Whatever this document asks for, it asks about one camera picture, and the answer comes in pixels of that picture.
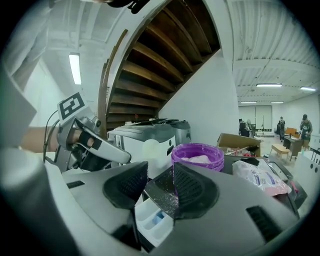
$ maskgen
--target packaged item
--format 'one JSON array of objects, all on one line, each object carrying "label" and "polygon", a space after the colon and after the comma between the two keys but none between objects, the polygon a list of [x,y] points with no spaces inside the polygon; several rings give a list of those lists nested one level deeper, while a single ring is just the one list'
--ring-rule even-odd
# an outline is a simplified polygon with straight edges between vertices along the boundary
[{"label": "packaged item", "polygon": [[244,162],[236,161],[232,164],[233,175],[246,179],[257,185],[269,196],[286,194],[291,192],[291,188],[285,184],[280,177],[271,170],[261,169],[259,166]]},{"label": "packaged item", "polygon": [[188,162],[192,162],[192,163],[201,163],[201,164],[210,164],[211,163],[209,157],[207,157],[206,155],[199,155],[199,156],[194,156],[191,158],[182,157],[181,159],[188,161]]}]

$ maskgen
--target wooden bench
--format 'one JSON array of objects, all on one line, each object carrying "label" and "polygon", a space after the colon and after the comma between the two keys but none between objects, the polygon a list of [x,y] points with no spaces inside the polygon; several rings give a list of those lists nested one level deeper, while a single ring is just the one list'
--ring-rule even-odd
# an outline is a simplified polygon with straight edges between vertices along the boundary
[{"label": "wooden bench", "polygon": [[282,158],[282,155],[288,156],[288,153],[290,152],[289,149],[285,148],[281,144],[272,144],[270,154],[271,154],[272,150],[274,150],[277,153],[277,155],[280,155],[280,158]]}]

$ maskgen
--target purple container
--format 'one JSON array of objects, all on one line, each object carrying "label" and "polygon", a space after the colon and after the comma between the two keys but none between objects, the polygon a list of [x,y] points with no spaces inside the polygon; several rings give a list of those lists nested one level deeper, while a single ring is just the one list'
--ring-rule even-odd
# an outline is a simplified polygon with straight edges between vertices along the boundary
[{"label": "purple container", "polygon": [[[209,158],[210,163],[189,162],[181,159],[193,158],[203,155],[206,155]],[[180,162],[194,166],[201,166],[220,172],[225,164],[225,155],[222,150],[215,146],[201,143],[189,143],[176,146],[172,150],[171,161],[172,164],[174,164],[175,162]]]}]

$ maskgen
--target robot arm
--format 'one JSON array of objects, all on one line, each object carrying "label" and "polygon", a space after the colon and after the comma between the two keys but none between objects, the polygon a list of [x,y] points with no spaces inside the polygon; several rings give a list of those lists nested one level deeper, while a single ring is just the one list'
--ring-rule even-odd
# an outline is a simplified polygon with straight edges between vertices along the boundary
[{"label": "robot arm", "polygon": [[[61,172],[72,168],[88,171],[104,169],[111,161],[127,164],[131,155],[107,142],[99,136],[101,122],[93,115],[80,93],[76,93],[58,104],[60,125],[57,131],[59,144],[54,161],[49,162],[59,167]],[[79,141],[70,144],[68,138],[74,127],[79,129]],[[94,140],[92,146],[87,146],[89,138]]]}]

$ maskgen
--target fluorescent light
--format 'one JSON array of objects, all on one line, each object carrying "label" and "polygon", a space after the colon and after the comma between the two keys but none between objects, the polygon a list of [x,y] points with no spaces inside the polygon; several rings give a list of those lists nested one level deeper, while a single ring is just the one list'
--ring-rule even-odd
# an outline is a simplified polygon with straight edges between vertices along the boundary
[{"label": "fluorescent light", "polygon": [[80,54],[79,53],[70,53],[69,61],[71,72],[73,76],[73,81],[76,85],[81,85],[81,75],[80,75]]},{"label": "fluorescent light", "polygon": [[304,90],[304,91],[312,91],[312,92],[314,92],[314,91],[317,90],[317,89],[312,88],[312,87],[301,87],[300,89],[301,89],[301,90]]},{"label": "fluorescent light", "polygon": [[281,83],[258,83],[256,87],[281,87]]}]

